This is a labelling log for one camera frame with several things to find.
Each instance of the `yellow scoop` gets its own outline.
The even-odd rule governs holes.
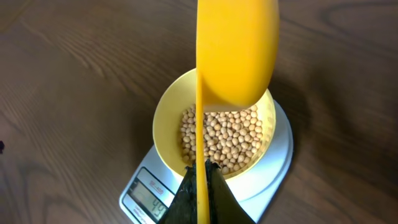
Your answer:
[[[237,111],[267,90],[277,52],[276,0],[198,0],[196,119]],[[203,123],[197,122],[196,133]],[[198,223],[210,223],[203,138],[197,138]]]

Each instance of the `pile of beans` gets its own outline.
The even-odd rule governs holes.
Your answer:
[[[180,127],[182,156],[185,162],[194,161],[196,147],[195,105],[183,112]],[[261,147],[262,121],[257,106],[233,112],[205,113],[203,137],[205,160],[217,163],[223,174],[244,167]]]

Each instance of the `yellow bowl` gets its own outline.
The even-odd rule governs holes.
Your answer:
[[[190,70],[175,80],[163,94],[156,107],[153,123],[154,143],[164,164],[181,178],[185,175],[186,164],[182,160],[180,145],[180,124],[182,112],[195,103],[196,69]],[[226,180],[242,175],[266,153],[275,131],[275,105],[269,90],[256,103],[258,118],[262,121],[262,145],[251,161],[236,172],[224,175]]]

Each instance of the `table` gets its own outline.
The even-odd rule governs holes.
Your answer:
[[[2,1],[0,223],[130,223],[118,197],[162,93],[195,67],[196,4]],[[295,154],[261,223],[396,223],[397,11],[280,1],[269,88]]]

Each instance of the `kitchen scale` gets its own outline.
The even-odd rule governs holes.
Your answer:
[[[293,137],[289,120],[275,102],[276,127],[270,146],[260,161],[243,175],[227,180],[244,211],[257,223],[290,166]],[[135,224],[157,223],[172,203],[182,178],[162,162],[155,146],[139,164],[119,204]]]

